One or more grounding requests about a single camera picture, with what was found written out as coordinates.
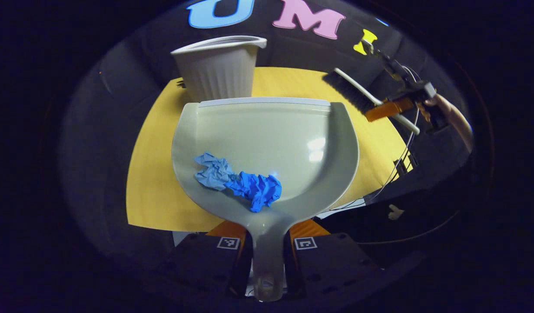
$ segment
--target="white plastic cup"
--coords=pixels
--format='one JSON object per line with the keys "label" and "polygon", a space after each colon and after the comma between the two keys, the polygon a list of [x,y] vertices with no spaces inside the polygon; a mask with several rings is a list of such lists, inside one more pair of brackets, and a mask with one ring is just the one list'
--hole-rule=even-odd
{"label": "white plastic cup", "polygon": [[267,40],[226,36],[192,43],[170,54],[192,101],[251,97],[257,50]]}

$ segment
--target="yellow table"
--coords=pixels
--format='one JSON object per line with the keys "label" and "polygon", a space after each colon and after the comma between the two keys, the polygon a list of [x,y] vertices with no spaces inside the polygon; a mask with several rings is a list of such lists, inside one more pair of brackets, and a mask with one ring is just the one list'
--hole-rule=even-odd
{"label": "yellow table", "polygon": [[[303,97],[346,105],[360,146],[358,173],[333,206],[356,200],[380,188],[400,158],[405,144],[388,119],[369,123],[342,95],[321,80],[325,73],[257,67],[253,97]],[[223,220],[190,200],[176,180],[171,161],[172,138],[185,103],[185,89],[176,80],[164,88],[145,119],[133,149],[126,183],[128,223],[159,230],[207,232]]]}

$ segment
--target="blue letter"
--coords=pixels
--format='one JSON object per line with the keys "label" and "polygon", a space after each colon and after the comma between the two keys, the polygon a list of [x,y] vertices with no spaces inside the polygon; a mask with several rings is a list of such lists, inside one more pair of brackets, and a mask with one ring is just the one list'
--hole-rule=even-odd
{"label": "blue letter", "polygon": [[221,0],[205,0],[187,7],[189,24],[195,28],[217,28],[243,22],[251,16],[253,0],[239,0],[238,7],[230,16],[215,16],[215,5]]}

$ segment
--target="letter m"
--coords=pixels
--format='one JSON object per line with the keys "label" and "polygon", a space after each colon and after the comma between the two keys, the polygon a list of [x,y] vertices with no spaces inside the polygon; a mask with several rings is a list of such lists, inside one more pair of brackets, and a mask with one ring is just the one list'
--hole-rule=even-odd
{"label": "letter m", "polygon": [[302,30],[309,30],[315,25],[318,27],[313,29],[315,34],[319,36],[336,39],[336,30],[338,24],[346,17],[339,12],[324,9],[313,13],[303,0],[282,0],[284,1],[284,8],[278,20],[272,24],[280,28],[296,28],[296,24],[292,22],[294,16],[300,23]]}

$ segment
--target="brush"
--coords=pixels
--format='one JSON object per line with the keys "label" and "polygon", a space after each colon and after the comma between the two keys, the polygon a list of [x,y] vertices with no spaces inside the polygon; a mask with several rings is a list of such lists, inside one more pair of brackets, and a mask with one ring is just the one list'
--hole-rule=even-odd
{"label": "brush", "polygon": [[[338,67],[335,67],[332,73],[328,73],[322,79],[354,105],[354,107],[356,107],[356,109],[363,115],[366,115],[371,109],[383,104],[382,101],[371,95],[362,85]],[[403,115],[400,115],[399,110],[396,112],[396,114],[392,115],[392,118],[396,119],[396,121],[404,125],[408,130],[419,135],[419,127],[414,125],[414,123],[409,119],[406,119]]]}

